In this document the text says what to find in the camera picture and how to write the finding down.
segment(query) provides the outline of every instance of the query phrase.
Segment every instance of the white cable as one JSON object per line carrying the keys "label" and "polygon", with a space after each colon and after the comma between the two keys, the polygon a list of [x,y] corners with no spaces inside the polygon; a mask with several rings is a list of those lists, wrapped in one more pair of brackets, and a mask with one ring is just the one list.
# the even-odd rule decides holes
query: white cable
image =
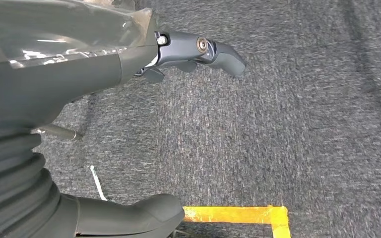
{"label": "white cable", "polygon": [[94,165],[90,166],[90,170],[91,170],[91,172],[93,174],[94,182],[96,183],[97,190],[98,190],[99,195],[100,195],[100,199],[104,200],[104,201],[107,201],[107,198],[104,197],[103,191],[101,190],[100,181],[98,180],[96,171],[94,170]]}

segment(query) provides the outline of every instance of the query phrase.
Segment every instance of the metal bolt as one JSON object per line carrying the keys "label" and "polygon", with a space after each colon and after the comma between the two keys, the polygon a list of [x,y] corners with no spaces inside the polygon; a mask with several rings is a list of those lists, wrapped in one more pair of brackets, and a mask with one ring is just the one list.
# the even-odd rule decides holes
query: metal bolt
{"label": "metal bolt", "polygon": [[201,53],[206,53],[208,50],[208,42],[206,38],[204,37],[199,37],[196,40],[196,46],[198,47],[198,51]]}
{"label": "metal bolt", "polygon": [[159,36],[159,37],[157,38],[157,44],[158,44],[159,46],[162,46],[162,45],[167,44],[167,37],[165,37],[165,36]]}

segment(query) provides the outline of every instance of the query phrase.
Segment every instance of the yellow floor marking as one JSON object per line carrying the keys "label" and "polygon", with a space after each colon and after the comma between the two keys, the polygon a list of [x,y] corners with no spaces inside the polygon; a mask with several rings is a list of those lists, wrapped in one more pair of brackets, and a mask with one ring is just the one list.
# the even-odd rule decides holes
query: yellow floor marking
{"label": "yellow floor marking", "polygon": [[286,207],[183,207],[185,222],[271,224],[274,238],[290,238]]}

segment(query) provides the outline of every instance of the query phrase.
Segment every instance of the gray carpet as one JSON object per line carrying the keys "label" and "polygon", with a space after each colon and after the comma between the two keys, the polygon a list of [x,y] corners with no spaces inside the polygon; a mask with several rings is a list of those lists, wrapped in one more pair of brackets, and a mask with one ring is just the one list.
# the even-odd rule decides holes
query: gray carpet
{"label": "gray carpet", "polygon": [[[234,46],[242,77],[165,70],[67,105],[38,150],[63,192],[130,204],[167,192],[184,205],[289,210],[294,238],[381,238],[381,0],[142,0],[163,29]],[[184,224],[219,238],[264,225]]]}

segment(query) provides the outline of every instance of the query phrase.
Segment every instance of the metal rod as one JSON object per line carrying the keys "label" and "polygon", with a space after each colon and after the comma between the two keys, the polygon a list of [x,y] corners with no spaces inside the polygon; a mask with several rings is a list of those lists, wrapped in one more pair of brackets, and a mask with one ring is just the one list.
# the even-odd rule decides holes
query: metal rod
{"label": "metal rod", "polygon": [[79,140],[81,136],[75,130],[66,129],[58,125],[49,124],[37,129],[39,133],[56,135],[69,140]]}

